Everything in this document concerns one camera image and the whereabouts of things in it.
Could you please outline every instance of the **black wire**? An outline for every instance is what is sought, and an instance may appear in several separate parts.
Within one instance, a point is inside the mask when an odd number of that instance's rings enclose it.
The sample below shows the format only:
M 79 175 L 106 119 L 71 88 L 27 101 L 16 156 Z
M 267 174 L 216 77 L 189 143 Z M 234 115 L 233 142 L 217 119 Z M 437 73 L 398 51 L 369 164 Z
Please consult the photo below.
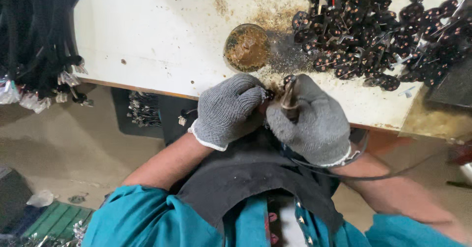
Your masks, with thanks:
M 383 176 L 375 176 L 375 177 L 353 177 L 353 176 L 340 175 L 340 174 L 336 174 L 336 173 L 326 173 L 326 172 L 323 171 L 326 168 L 320 168 L 320 167 L 317 167 L 317 166 L 311 165 L 311 164 L 310 164 L 310 166 L 308 166 L 308 165 L 306 165 L 306 163 L 303 163 L 303 161 L 300 161 L 298 159 L 294 159 L 294 158 L 289 158 L 289 159 L 292 160 L 293 163 L 297 164 L 300 167 L 304 167 L 304 168 L 306 168 L 306 169 L 308 169 L 312 172 L 322 174 L 322 175 L 326 175 L 326 176 L 329 176 L 329 177 L 346 179 L 346 180 L 357 180 L 357 181 L 374 181 L 374 180 L 383 180 L 383 179 L 394 178 L 394 177 L 404 175 L 405 173 L 409 172 L 410 170 L 413 170 L 414 168 L 416 168 L 417 166 L 419 166 L 419 165 L 425 163 L 426 161 L 434 158 L 434 156 L 436 156 L 440 152 L 438 152 L 436 154 L 432 154 L 432 155 L 426 157 L 425 159 L 421 160 L 420 162 L 416 163 L 415 165 L 413 165 L 411 167 L 408 167 L 408 168 L 405 168 L 401 171 L 394 172 L 394 173 L 388 173 L 388 174 L 383 175 Z

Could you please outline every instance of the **gray knit glove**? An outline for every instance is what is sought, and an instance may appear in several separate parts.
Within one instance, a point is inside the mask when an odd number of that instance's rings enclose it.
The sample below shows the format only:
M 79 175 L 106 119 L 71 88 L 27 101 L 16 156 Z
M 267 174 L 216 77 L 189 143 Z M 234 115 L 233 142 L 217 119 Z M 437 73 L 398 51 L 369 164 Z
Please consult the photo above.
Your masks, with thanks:
M 264 85 L 252 75 L 237 74 L 205 90 L 198 101 L 198 119 L 188 129 L 204 146 L 224 151 L 228 144 L 261 126 L 256 108 L 266 99 Z
M 313 165 L 340 165 L 349 156 L 350 127 L 339 103 L 307 75 L 297 76 L 300 116 L 286 118 L 279 103 L 267 109 L 267 121 L 275 136 Z

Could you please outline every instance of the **workbench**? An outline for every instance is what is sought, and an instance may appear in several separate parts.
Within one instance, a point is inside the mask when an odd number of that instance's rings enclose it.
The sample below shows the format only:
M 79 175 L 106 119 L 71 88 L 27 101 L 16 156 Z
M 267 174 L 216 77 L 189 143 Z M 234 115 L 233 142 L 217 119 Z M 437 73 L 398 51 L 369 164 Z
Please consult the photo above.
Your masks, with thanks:
M 398 13 L 409 0 L 392 0 Z M 425 9 L 444 0 L 425 0 Z M 297 11 L 309 0 L 80 0 L 75 36 L 88 74 L 83 81 L 198 99 L 236 73 L 223 58 L 233 28 L 255 23 L 270 31 L 292 31 Z M 399 74 L 397 66 L 392 75 Z M 267 86 L 284 77 L 270 66 L 253 75 Z M 336 79 L 333 72 L 307 73 L 343 107 L 350 123 L 399 131 L 422 83 L 401 83 L 394 92 L 363 87 L 364 78 Z M 412 97 L 399 95 L 411 88 Z

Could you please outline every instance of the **metal terminal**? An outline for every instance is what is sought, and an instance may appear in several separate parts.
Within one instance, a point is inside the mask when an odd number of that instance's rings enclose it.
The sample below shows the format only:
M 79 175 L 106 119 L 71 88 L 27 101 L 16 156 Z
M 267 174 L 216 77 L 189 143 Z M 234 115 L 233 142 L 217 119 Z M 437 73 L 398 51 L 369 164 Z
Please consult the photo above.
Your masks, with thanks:
M 285 80 L 287 81 L 285 85 L 285 93 L 280 99 L 280 105 L 286 117 L 292 122 L 297 122 L 300 114 L 296 98 L 297 94 L 295 92 L 297 78 L 295 75 L 291 75 L 290 78 L 286 78 Z
M 400 57 L 398 54 L 393 55 L 393 57 L 397 60 L 397 62 L 396 63 L 391 63 L 390 68 L 394 68 L 395 66 L 400 65 L 400 64 L 408 61 L 411 57 L 413 57 L 413 54 L 410 53 L 410 55 L 408 55 L 404 59 L 402 59 L 402 57 Z
M 412 90 L 413 88 L 415 88 L 415 86 L 412 86 L 412 87 L 408 88 L 407 90 L 405 90 L 405 91 L 403 91 L 403 92 L 400 92 L 400 93 L 398 94 L 398 97 L 400 97 L 400 96 L 402 96 L 402 95 L 406 95 L 406 98 L 407 98 L 407 99 L 408 99 L 408 98 L 411 98 L 411 97 L 412 97 L 412 93 L 411 93 L 410 90 Z

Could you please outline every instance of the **metal prong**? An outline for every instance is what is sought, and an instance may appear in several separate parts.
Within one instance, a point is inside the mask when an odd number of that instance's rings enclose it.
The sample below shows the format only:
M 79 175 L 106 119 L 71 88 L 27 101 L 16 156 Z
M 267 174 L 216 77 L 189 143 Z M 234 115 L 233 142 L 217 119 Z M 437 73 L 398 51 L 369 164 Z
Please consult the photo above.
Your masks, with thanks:
M 411 57 L 413 57 L 413 54 L 410 53 L 410 55 L 408 55 L 406 58 L 402 59 L 402 57 L 400 57 L 398 54 L 395 54 L 393 55 L 393 57 L 397 60 L 396 63 L 391 63 L 390 64 L 390 68 L 394 68 L 395 66 L 397 65 L 400 65 L 404 62 L 406 62 L 408 59 L 410 59 Z

